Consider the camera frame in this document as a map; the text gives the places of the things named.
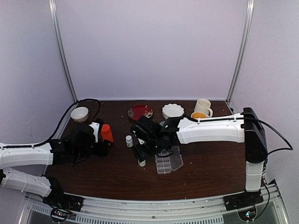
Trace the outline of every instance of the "red plate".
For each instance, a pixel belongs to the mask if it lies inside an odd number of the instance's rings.
[[[153,116],[153,110],[147,105],[136,105],[128,110],[128,117],[137,121],[141,116],[150,118]]]

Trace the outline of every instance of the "orange cylinder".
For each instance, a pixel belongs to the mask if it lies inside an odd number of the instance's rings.
[[[103,124],[102,130],[101,130],[101,135],[102,135],[103,140],[108,140],[110,142],[114,142],[110,125]]]

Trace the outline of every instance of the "white mug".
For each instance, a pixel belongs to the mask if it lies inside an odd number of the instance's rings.
[[[213,110],[211,109],[211,102],[207,99],[198,99],[194,108],[194,112],[202,112],[208,118],[213,116]]]

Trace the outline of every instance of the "table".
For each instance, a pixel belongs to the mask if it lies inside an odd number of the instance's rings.
[[[125,137],[133,121],[127,111],[138,104],[149,105],[153,120],[163,120],[162,107],[177,103],[191,114],[195,101],[103,101],[98,115],[111,126],[114,145],[107,157],[91,156],[73,167],[72,164],[49,166],[47,176],[57,178],[67,193],[120,200],[191,199],[236,193],[245,187],[245,148],[235,142],[198,142],[181,145],[184,165],[167,175],[158,175],[155,159],[140,167],[133,152],[126,146]],[[97,104],[83,102],[93,117]],[[230,115],[223,101],[212,101],[214,117]],[[75,125],[70,120],[64,131],[69,134]]]

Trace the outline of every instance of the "bowl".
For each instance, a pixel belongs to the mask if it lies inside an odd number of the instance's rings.
[[[184,109],[182,106],[177,104],[167,104],[162,107],[162,115],[165,119],[181,117],[184,114]]]
[[[77,122],[82,123],[88,119],[88,109],[86,107],[77,107],[71,112],[71,118]]]

